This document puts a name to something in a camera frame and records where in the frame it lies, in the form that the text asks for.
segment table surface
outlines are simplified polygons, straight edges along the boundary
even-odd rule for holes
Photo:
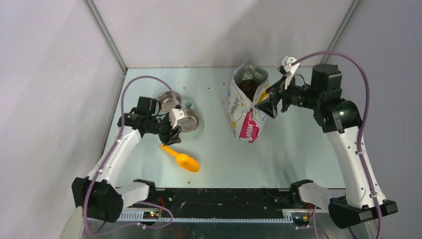
[[[196,105],[205,122],[204,131],[195,140],[171,147],[195,158],[201,170],[191,173],[182,169],[174,158],[161,150],[158,136],[146,134],[128,157],[117,185],[144,179],[155,182],[157,187],[288,188],[292,182],[312,179],[323,187],[344,188],[334,150],[309,109],[291,106],[276,119],[268,119],[253,143],[234,138],[226,111],[228,86],[234,70],[129,69],[124,85],[137,76],[155,76]],[[270,84],[281,77],[275,68],[265,70]],[[300,68],[298,73],[310,82],[311,68]],[[134,82],[124,99],[125,112],[136,106],[139,96],[156,98],[164,91],[167,88],[152,79]],[[112,142],[120,115],[120,107],[117,107],[107,144]]]

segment gray wall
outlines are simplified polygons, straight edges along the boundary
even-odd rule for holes
[[[59,238],[121,75],[83,1],[0,2],[0,238]]]
[[[352,0],[95,2],[128,67],[237,67],[326,48]]]
[[[363,1],[336,51],[364,67],[371,102],[365,141],[378,183],[399,212],[385,218],[387,238],[422,238],[422,1]],[[364,85],[346,60],[331,57],[343,72],[346,99],[363,112]]]

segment metal corner post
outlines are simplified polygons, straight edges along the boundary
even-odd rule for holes
[[[332,38],[327,51],[333,51],[335,49],[335,46],[337,45],[339,39],[344,33],[344,30],[349,25],[350,20],[353,18],[354,14],[356,13],[357,8],[359,7],[362,0],[353,0],[352,3],[349,6],[349,9],[346,12],[346,15],[344,15],[343,20],[340,23],[340,26],[338,26],[337,31],[334,34],[334,37]],[[330,55],[324,55],[324,57],[321,60],[321,63],[327,63]]]
[[[118,103],[119,103],[119,100],[120,100],[121,91],[123,90],[123,83],[124,83],[124,79],[125,78],[126,78],[126,73],[123,73],[122,74],[122,77],[121,77],[121,80],[120,80],[120,83],[119,83],[119,86],[118,86],[116,98],[115,98],[114,103],[113,103],[113,106],[112,106],[110,118],[108,119],[107,128],[111,128],[111,125],[113,124],[114,114],[115,114],[115,112],[117,110],[117,106],[118,106]],[[110,134],[110,131],[107,130],[105,132],[105,135],[104,135],[104,138],[103,138],[103,147],[101,148],[101,151],[100,151],[100,154],[98,156],[97,161],[100,160],[101,156],[104,153],[104,150],[106,149],[105,146],[107,144],[107,140],[108,140],[109,134]]]
[[[106,24],[104,23],[103,18],[101,17],[100,12],[98,11],[97,6],[94,3],[94,0],[84,0],[84,3],[91,16],[93,17],[95,24],[100,30],[101,35],[104,37],[104,40],[107,46],[109,47],[111,53],[119,64],[122,72],[125,74],[127,72],[127,66],[124,63],[123,58],[120,55],[120,52],[116,46],[116,43],[113,41],[113,38],[111,37],[111,34],[108,31]]]

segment orange scoop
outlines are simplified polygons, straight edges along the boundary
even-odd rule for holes
[[[188,156],[187,154],[178,153],[172,150],[170,147],[165,146],[163,144],[161,145],[161,148],[167,153],[169,153],[171,156],[175,157],[177,164],[181,166],[182,168],[193,173],[196,173],[201,169],[201,166],[199,165],[199,163],[193,158],[191,158],[190,156]]]

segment pet food bag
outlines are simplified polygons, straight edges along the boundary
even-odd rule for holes
[[[254,106],[268,96],[267,78],[268,72],[250,59],[234,71],[227,94],[227,112],[237,139],[252,143],[264,127],[267,115]]]

